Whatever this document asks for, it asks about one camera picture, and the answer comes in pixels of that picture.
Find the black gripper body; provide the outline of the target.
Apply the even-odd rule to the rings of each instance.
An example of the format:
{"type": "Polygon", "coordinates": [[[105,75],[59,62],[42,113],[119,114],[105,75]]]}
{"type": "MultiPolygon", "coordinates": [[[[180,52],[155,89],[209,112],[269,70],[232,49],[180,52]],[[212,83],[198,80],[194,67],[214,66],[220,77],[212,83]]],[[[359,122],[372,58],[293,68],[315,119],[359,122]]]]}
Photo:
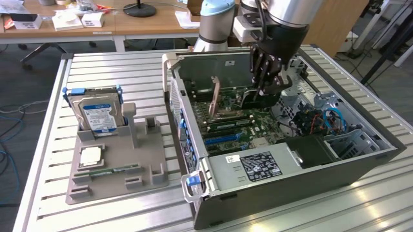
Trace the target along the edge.
{"type": "Polygon", "coordinates": [[[309,31],[309,26],[301,28],[285,25],[266,26],[266,37],[258,42],[260,51],[281,59],[281,63],[289,63],[303,44],[309,31]]]}

